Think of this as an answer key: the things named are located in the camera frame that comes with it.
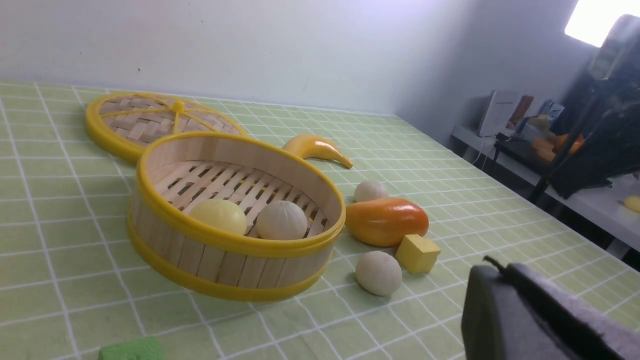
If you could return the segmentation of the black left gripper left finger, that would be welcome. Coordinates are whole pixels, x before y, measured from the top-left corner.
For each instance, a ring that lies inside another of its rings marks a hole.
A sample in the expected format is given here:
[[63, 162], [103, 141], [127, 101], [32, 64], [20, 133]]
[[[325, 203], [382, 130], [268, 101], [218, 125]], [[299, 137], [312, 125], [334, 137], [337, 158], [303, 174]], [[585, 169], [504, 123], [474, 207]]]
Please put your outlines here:
[[484, 256], [471, 268], [461, 333], [468, 360], [573, 360], [563, 339], [569, 317], [514, 264]]

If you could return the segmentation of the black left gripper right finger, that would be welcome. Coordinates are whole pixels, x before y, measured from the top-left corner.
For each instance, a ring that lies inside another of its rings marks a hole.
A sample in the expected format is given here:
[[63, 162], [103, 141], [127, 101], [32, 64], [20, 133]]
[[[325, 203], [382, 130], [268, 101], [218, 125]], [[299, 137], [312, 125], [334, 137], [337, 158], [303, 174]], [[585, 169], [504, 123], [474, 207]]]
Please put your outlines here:
[[523, 264], [510, 263], [505, 278], [524, 300], [542, 330], [570, 360], [637, 360], [639, 335], [585, 301], [542, 278]]

